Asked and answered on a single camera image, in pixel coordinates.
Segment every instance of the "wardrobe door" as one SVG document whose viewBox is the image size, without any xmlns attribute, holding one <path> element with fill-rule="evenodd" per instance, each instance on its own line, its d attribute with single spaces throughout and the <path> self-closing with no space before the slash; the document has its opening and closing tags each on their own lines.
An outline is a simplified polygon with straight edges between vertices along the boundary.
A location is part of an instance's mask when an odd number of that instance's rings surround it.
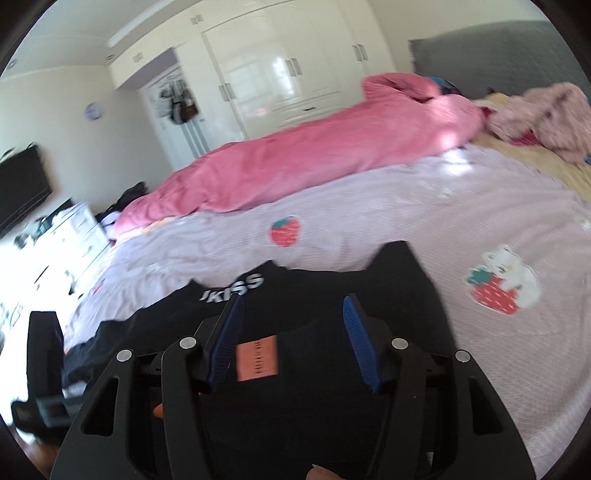
<svg viewBox="0 0 591 480">
<path fill-rule="evenodd" d="M 209 147 L 214 150 L 229 142 L 245 140 L 242 125 L 229 99 L 222 94 L 222 82 L 201 35 L 177 47 L 176 55 L 203 114 L 201 127 L 205 130 Z"/>
<path fill-rule="evenodd" d="M 297 73 L 268 8 L 204 34 L 250 139 L 275 132 L 276 111 L 303 100 Z"/>
<path fill-rule="evenodd" d="M 365 100 L 361 82 L 366 76 L 361 51 L 339 8 L 339 0 L 300 0 L 309 11 L 319 40 L 335 69 L 342 106 Z"/>
<path fill-rule="evenodd" d="M 339 0 L 367 75 L 396 72 L 390 49 L 367 0 Z"/>
<path fill-rule="evenodd" d="M 312 22 L 313 2 L 293 0 L 267 8 L 287 46 L 288 61 L 301 84 L 305 99 L 339 91 L 336 72 Z"/>
</svg>

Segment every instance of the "pink comforter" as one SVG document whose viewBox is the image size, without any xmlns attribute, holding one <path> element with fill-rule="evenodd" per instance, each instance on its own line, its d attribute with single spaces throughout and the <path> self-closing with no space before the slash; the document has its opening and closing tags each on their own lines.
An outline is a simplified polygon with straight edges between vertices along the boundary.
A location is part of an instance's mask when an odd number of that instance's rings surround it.
<svg viewBox="0 0 591 480">
<path fill-rule="evenodd" d="M 198 210 L 252 208 L 352 173 L 411 164 L 468 142 L 484 125 L 471 101 L 442 96 L 414 73 L 369 77 L 363 91 L 366 101 L 326 119 L 224 145 L 175 172 L 123 211 L 116 232 Z"/>
</svg>

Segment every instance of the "orange label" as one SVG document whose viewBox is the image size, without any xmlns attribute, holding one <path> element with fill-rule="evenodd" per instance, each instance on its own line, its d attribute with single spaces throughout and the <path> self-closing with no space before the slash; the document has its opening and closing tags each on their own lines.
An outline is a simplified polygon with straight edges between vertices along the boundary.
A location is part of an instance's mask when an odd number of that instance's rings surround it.
<svg viewBox="0 0 591 480">
<path fill-rule="evenodd" d="M 236 346 L 238 381 L 277 375 L 277 336 Z"/>
</svg>

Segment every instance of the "white dresser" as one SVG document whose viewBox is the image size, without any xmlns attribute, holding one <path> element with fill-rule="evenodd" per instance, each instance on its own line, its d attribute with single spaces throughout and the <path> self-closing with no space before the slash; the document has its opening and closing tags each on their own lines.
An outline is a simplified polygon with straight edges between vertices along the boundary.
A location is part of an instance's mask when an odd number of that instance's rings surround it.
<svg viewBox="0 0 591 480">
<path fill-rule="evenodd" d="M 36 296 L 39 299 L 54 297 L 58 306 L 62 306 L 75 304 L 95 285 L 103 273 L 109 241 L 88 204 L 79 203 L 56 217 L 53 226 L 37 240 L 32 250 L 39 275 L 35 281 Z M 55 291 L 58 283 L 59 293 Z M 63 298 L 64 285 L 69 287 L 65 292 L 68 301 Z"/>
</svg>

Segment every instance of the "black shirt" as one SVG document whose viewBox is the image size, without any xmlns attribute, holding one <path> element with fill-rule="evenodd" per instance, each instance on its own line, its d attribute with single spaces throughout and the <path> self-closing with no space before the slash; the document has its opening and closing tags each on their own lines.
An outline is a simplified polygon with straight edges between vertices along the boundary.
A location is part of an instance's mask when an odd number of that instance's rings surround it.
<svg viewBox="0 0 591 480">
<path fill-rule="evenodd" d="M 221 314 L 233 292 L 245 299 L 240 343 L 277 335 L 278 352 L 277 375 L 237 382 L 234 357 L 218 391 L 201 396 L 215 452 L 233 478 L 249 478 L 249 468 L 260 472 L 261 462 L 277 459 L 282 478 L 287 459 L 295 462 L 294 478 L 305 478 L 308 459 L 342 475 L 353 475 L 343 465 L 355 469 L 370 460 L 386 405 L 362 381 L 342 319 L 348 294 L 393 336 L 439 355 L 456 350 L 436 289 L 409 246 L 395 242 L 364 271 L 288 270 L 267 262 L 231 286 L 191 282 L 125 322 L 103 322 L 66 356 L 66 383 L 96 379 L 120 349 L 149 353 L 192 335 L 202 320 Z"/>
</svg>

